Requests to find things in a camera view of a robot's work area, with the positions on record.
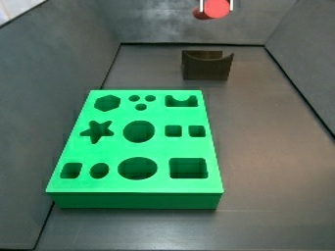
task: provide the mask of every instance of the gray floor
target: gray floor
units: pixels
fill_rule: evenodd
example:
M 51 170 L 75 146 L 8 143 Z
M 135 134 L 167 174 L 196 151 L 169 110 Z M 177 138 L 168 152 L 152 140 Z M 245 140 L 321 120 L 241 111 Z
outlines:
M 229 81 L 183 49 L 235 52 Z M 225 183 L 216 211 L 61 210 L 37 249 L 335 249 L 335 143 L 261 47 L 121 46 L 105 89 L 201 89 Z

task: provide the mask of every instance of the green foam block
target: green foam block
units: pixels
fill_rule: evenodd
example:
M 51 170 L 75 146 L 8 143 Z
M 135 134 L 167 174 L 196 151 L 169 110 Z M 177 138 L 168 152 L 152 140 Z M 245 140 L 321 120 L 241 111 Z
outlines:
M 215 209 L 201 91 L 91 91 L 45 192 L 61 208 Z

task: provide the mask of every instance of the gray wall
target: gray wall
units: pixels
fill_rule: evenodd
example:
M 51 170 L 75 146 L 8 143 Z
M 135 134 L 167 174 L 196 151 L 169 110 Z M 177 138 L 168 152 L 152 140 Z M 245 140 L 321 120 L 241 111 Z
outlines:
M 300 0 L 265 47 L 335 134 L 335 1 Z
M 0 248 L 33 248 L 63 137 L 119 42 L 91 0 L 52 0 L 0 29 Z
M 121 42 L 263 45 L 295 0 L 235 0 L 224 18 L 199 21 L 197 0 L 97 0 Z

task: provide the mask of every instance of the square hole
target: square hole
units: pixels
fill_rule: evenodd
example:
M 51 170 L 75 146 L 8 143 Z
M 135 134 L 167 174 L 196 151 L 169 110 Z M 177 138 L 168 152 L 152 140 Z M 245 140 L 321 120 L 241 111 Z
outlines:
M 207 164 L 201 158 L 169 159 L 171 178 L 207 178 Z
M 67 163 L 63 167 L 60 177 L 76 178 L 80 174 L 81 167 L 83 167 L 81 163 Z
M 181 137 L 181 126 L 180 125 L 167 125 L 165 126 L 165 136 L 167 137 Z
M 191 125 L 188 127 L 188 132 L 191 137 L 204 137 L 205 136 L 205 130 L 201 125 Z

